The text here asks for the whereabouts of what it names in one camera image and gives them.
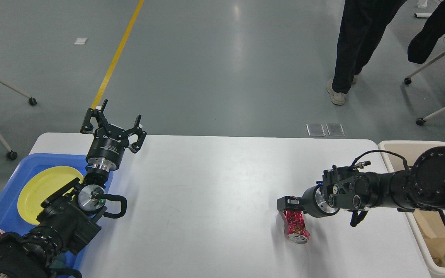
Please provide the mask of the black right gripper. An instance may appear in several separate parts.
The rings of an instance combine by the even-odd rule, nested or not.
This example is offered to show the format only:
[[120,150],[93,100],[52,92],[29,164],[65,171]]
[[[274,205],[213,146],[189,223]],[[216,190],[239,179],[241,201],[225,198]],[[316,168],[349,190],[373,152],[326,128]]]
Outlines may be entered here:
[[304,212],[315,218],[334,216],[339,213],[339,209],[329,206],[323,189],[323,185],[316,185],[308,188],[302,197],[281,197],[277,199],[277,211]]

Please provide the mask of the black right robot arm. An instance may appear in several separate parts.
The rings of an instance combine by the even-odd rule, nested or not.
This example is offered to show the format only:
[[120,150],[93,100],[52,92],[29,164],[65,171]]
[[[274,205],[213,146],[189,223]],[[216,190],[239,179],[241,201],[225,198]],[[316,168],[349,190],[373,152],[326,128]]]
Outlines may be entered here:
[[412,166],[399,156],[403,170],[393,173],[361,172],[369,161],[355,158],[351,165],[323,171],[323,178],[301,197],[277,199],[281,213],[306,213],[315,218],[334,216],[340,209],[352,213],[356,227],[375,207],[400,212],[436,211],[445,226],[445,146],[430,148]]

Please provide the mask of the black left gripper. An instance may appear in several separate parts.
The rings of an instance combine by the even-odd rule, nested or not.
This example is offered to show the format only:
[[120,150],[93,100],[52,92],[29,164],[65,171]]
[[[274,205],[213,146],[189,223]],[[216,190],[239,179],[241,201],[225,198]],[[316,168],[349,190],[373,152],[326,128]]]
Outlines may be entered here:
[[[111,172],[120,168],[125,149],[132,153],[138,153],[146,139],[147,132],[141,128],[141,118],[139,114],[134,122],[134,126],[127,129],[120,137],[111,132],[110,124],[107,121],[104,110],[108,103],[105,99],[100,108],[89,108],[85,113],[80,128],[81,134],[93,134],[94,138],[89,152],[85,158],[88,165],[102,165],[106,171]],[[129,137],[136,136],[133,143],[129,143]]]

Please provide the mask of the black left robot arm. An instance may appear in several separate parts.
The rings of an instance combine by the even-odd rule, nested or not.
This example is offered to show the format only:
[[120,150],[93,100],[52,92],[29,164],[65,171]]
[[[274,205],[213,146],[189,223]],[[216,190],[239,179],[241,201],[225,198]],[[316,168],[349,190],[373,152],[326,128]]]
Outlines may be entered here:
[[0,235],[0,275],[8,278],[56,278],[81,272],[73,268],[53,268],[55,259],[64,252],[78,255],[100,232],[101,217],[118,219],[127,211],[127,199],[105,192],[110,173],[119,169],[125,150],[141,150],[147,133],[138,115],[130,129],[108,122],[107,104],[89,108],[80,132],[92,134],[92,144],[85,160],[82,180],[73,178],[42,201],[38,224],[25,235],[5,232]]

